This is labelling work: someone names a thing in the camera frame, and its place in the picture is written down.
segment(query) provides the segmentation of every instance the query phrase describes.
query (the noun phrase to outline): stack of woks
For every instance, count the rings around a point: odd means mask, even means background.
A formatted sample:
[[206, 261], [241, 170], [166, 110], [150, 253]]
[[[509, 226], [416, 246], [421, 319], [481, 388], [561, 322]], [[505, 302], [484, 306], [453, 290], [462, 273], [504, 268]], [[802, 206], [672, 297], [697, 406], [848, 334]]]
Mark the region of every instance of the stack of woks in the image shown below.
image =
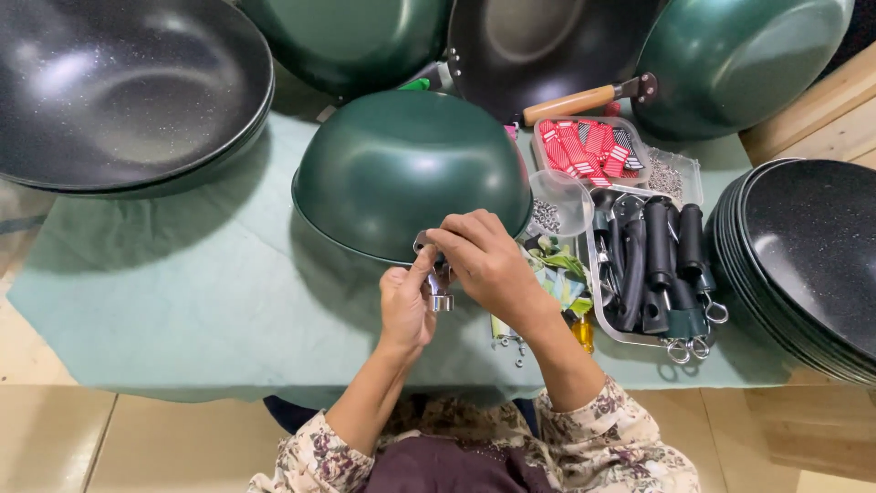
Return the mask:
[[0, 13], [0, 178], [169, 195], [238, 161], [265, 127], [270, 50], [222, 0], [11, 0]]
[[737, 326], [811, 368], [876, 386], [876, 172], [840, 161], [769, 162], [733, 182], [706, 225]]

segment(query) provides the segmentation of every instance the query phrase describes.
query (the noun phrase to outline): floral shirt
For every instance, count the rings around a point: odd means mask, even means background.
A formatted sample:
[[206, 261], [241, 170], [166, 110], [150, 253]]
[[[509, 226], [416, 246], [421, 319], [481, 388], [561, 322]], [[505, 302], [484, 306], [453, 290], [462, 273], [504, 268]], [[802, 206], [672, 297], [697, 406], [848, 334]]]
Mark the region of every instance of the floral shirt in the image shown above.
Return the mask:
[[[420, 418], [399, 401], [378, 442], [378, 451], [424, 435], [489, 441], [522, 447], [529, 465], [545, 469], [554, 489], [601, 493], [699, 491], [696, 469], [664, 444], [651, 415], [611, 378], [583, 408], [552, 412], [546, 391], [535, 399], [541, 439], [529, 431], [512, 403], [481, 410], [455, 399], [430, 402]], [[250, 493], [345, 493], [368, 479], [374, 460], [347, 446], [320, 412], [295, 436], [279, 443], [274, 477], [256, 475]]]

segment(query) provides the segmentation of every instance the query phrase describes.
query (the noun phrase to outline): beige floor tile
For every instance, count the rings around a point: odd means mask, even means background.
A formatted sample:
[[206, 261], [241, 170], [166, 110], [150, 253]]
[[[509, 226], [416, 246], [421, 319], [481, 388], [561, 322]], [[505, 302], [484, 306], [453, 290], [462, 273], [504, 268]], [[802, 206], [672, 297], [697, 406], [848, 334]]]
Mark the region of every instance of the beige floor tile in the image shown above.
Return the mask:
[[115, 398], [81, 387], [0, 386], [0, 492], [82, 491]]
[[794, 493], [800, 470], [769, 460], [742, 389], [701, 389], [729, 493]]
[[660, 425], [663, 441], [678, 448], [696, 465], [703, 493], [725, 493], [721, 463], [699, 389], [629, 392]]
[[842, 491], [843, 493], [876, 493], [876, 483], [855, 481], [832, 475], [820, 475], [809, 471], [800, 474], [800, 485], [796, 493], [825, 493], [827, 491]]
[[239, 493], [273, 474], [285, 435], [260, 402], [120, 396], [88, 493]]

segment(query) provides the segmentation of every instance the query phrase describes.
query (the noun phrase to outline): plastic container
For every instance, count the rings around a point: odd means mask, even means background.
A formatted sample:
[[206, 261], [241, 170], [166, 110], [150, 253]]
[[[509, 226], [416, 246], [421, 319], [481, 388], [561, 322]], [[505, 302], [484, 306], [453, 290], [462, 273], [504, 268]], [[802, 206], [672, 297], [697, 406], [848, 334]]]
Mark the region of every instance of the plastic container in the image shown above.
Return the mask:
[[529, 175], [529, 186], [533, 189], [533, 197], [557, 207], [560, 231], [551, 232], [533, 219], [526, 232], [533, 236], [542, 233], [565, 238], [578, 236], [592, 227], [596, 206], [580, 180], [562, 171], [543, 169]]
[[608, 177], [608, 180], [615, 185], [624, 185], [626, 187], [639, 187], [646, 188], [648, 183], [648, 178], [651, 176], [651, 161], [648, 159], [648, 146], [642, 142], [641, 137], [639, 136], [639, 132], [636, 131], [636, 127], [629, 122], [629, 120], [625, 120], [619, 117], [547, 117], [540, 118], [537, 122], [535, 122], [535, 126], [533, 127], [534, 136], [533, 136], [533, 147], [535, 150], [535, 160], [538, 163], [539, 169], [548, 169], [548, 153], [545, 151], [545, 143], [541, 138], [541, 132], [539, 132], [539, 126], [541, 122], [544, 120], [550, 120], [553, 122], [557, 121], [573, 121], [576, 122], [578, 120], [591, 120], [607, 125], [611, 125], [616, 128], [623, 128], [627, 133], [630, 134], [630, 141], [632, 143], [632, 150], [636, 153], [636, 157], [639, 159], [644, 168], [639, 170], [639, 176], [635, 178], [615, 178]]
[[700, 161], [669, 153], [657, 147], [648, 148], [649, 160], [659, 160], [682, 176], [682, 196], [673, 197], [682, 204], [703, 205], [703, 181], [700, 178]]

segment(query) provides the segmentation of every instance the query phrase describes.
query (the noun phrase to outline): wok handle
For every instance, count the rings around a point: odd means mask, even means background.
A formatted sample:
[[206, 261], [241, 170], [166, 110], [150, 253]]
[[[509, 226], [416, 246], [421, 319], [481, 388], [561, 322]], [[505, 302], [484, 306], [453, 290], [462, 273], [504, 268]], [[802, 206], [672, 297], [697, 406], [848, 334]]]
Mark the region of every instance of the wok handle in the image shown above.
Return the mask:
[[597, 108], [614, 101], [615, 92], [614, 86], [607, 85], [536, 104], [523, 110], [523, 121], [526, 126], [533, 126], [539, 118], [574, 115]]

